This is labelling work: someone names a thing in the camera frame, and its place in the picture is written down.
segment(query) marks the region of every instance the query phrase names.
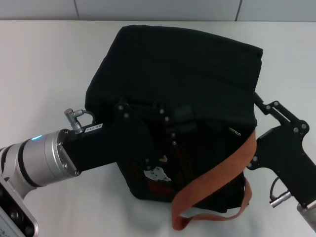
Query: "silver connector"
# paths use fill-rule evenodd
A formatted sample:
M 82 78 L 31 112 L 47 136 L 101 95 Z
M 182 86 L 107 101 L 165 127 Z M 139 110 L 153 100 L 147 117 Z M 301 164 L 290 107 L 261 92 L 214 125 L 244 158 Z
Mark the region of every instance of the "silver connector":
M 290 191 L 286 191 L 285 193 L 278 196 L 276 199 L 270 201 L 270 204 L 273 208 L 279 206 L 282 202 L 288 200 L 290 197 L 292 197 L 292 194 Z
M 83 133 L 83 128 L 80 124 L 80 122 L 77 120 L 77 117 L 83 115 L 82 110 L 73 111 L 73 109 L 67 109 L 64 111 L 64 114 L 66 115 L 71 127 L 75 131 L 76 134 Z

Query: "blue led light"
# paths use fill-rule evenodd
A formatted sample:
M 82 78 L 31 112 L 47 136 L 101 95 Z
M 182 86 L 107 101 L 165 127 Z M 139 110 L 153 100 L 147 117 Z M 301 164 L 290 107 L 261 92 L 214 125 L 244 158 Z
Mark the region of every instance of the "blue led light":
M 42 135 L 37 136 L 37 137 L 33 137 L 31 140 L 36 140 L 36 139 L 38 139 L 38 138 L 40 138 L 40 137 L 42 137 Z

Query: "brown leather strap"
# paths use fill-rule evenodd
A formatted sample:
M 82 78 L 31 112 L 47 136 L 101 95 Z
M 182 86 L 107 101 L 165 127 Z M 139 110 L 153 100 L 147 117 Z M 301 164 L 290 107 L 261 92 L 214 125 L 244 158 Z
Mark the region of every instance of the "brown leather strap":
M 183 230 L 192 220 L 226 221 L 238 217 L 247 207 L 251 196 L 249 182 L 245 179 L 245 194 L 240 211 L 232 217 L 223 217 L 211 214 L 199 214 L 190 218 L 180 216 L 183 212 L 210 196 L 215 191 L 233 180 L 250 163 L 257 149 L 256 134 L 253 132 L 246 142 L 231 156 L 219 165 L 193 180 L 182 189 L 172 202 L 172 226 L 175 230 Z

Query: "screw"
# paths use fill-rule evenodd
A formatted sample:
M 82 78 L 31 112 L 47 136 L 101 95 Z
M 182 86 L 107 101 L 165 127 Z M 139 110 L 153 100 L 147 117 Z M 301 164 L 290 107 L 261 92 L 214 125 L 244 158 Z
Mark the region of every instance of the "screw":
M 11 211 L 10 213 L 10 218 L 12 221 L 16 221 L 19 217 L 19 214 L 16 210 Z
M 26 234 L 27 236 L 31 236 L 31 235 L 33 234 L 33 228 L 30 227 L 30 226 L 27 226 L 27 227 L 25 228 L 25 234 Z

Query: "white table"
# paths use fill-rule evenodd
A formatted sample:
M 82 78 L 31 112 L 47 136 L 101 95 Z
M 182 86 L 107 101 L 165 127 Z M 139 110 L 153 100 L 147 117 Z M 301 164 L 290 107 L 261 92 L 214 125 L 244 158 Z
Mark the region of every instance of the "white table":
M 119 29 L 130 24 L 192 28 L 263 48 L 256 91 L 309 123 L 304 148 L 316 161 L 316 23 L 0 21 L 0 147 L 70 128 L 63 111 L 84 107 L 93 75 Z M 257 136 L 277 125 L 257 109 L 256 117 Z M 134 198 L 116 164 L 32 191 L 24 203 L 40 237 L 314 236 L 294 198 L 270 207 L 272 171 L 245 175 L 253 198 L 241 217 L 193 222 L 182 232 L 171 227 L 170 204 Z M 283 191 L 279 182 L 275 192 Z

